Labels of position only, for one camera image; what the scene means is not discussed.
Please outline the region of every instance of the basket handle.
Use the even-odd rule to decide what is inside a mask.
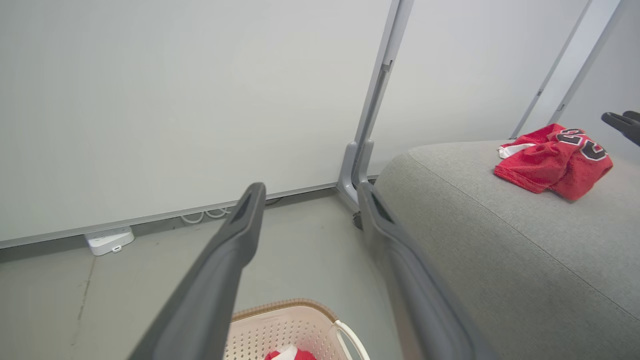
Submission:
[[[343,323],[340,320],[336,320],[333,324],[338,329],[340,329],[340,331],[342,331],[347,336],[347,338],[349,338],[349,340],[351,340],[351,343],[356,348],[356,351],[358,352],[361,360],[370,360],[367,351],[364,349],[364,345],[362,345],[362,342],[360,342],[360,339],[358,339],[356,333],[353,332],[353,330],[351,330],[351,328],[348,327],[347,324]]]

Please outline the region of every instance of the white power strip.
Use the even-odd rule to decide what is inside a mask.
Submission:
[[[84,234],[84,238],[89,244],[89,249],[96,256],[118,252],[124,245],[135,239],[130,226]]]

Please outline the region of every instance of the caster wheel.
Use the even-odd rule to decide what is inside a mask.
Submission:
[[[360,214],[359,211],[353,214],[353,225],[358,229],[362,230],[362,215]]]

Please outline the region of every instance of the couch seam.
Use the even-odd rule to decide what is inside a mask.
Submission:
[[[561,269],[563,269],[567,274],[569,274],[570,276],[578,279],[580,285],[582,285],[582,287],[584,287],[585,289],[593,292],[596,296],[599,296],[601,298],[603,298],[603,300],[608,303],[609,305],[614,306],[614,308],[621,313],[622,315],[625,315],[627,317],[630,317],[632,319],[634,319],[637,322],[640,322],[640,318],[638,318],[638,316],[636,314],[634,314],[633,312],[629,311],[628,309],[625,309],[623,306],[621,306],[620,304],[618,304],[615,300],[609,298],[607,295],[605,295],[604,293],[602,293],[602,291],[598,288],[596,288],[595,286],[593,286],[590,282],[588,282],[587,280],[583,279],[580,275],[576,274],[572,269],[570,269],[568,266],[566,266],[564,263],[562,263],[560,260],[556,259],[553,255],[549,254],[545,249],[541,248],[537,243],[533,242],[529,237],[527,237],[525,234],[521,233],[518,229],[514,228],[511,224],[509,224],[508,222],[506,222],[506,220],[504,220],[502,217],[498,216],[498,214],[494,213],[493,211],[489,210],[486,206],[482,205],[480,202],[478,202],[477,200],[475,200],[473,197],[471,197],[469,194],[465,193],[464,191],[460,190],[457,186],[453,185],[452,183],[448,182],[447,180],[445,180],[442,176],[436,174],[435,172],[433,172],[430,168],[428,168],[427,166],[425,166],[424,164],[422,164],[421,162],[419,162],[418,160],[416,160],[413,155],[411,155],[411,153],[407,152],[407,155],[409,155],[409,157],[416,162],[416,164],[419,164],[422,168],[424,168],[425,170],[427,170],[428,172],[431,172],[433,175],[437,176],[439,179],[441,179],[442,181],[444,181],[445,183],[451,185],[454,189],[456,189],[457,191],[459,191],[460,193],[464,194],[464,196],[468,197],[469,199],[471,199],[473,202],[475,202],[476,204],[480,205],[484,210],[486,210],[487,212],[491,213],[493,216],[495,216],[496,218],[500,219],[501,222],[505,223],[510,229],[512,229],[514,232],[518,233],[520,236],[522,236],[524,239],[527,240],[527,242],[534,247],[534,249],[536,249],[538,252],[540,252],[541,254],[543,254],[543,256],[548,257],[550,260],[552,260],[553,263],[556,264],[556,266],[560,267]]]

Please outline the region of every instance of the white trim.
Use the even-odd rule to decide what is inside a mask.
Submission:
[[[566,107],[563,104],[566,94],[619,4],[620,0],[590,0],[569,44],[561,53],[555,69],[552,69],[544,91],[514,137],[545,127],[552,119],[558,118],[557,112]]]
[[[498,148],[498,156],[500,156],[500,159],[506,159],[508,157],[510,157],[511,155],[514,155],[516,152],[518,151],[522,151],[526,148],[532,147],[532,146],[536,146],[535,143],[521,143],[518,145],[511,145],[511,146],[500,146]]]

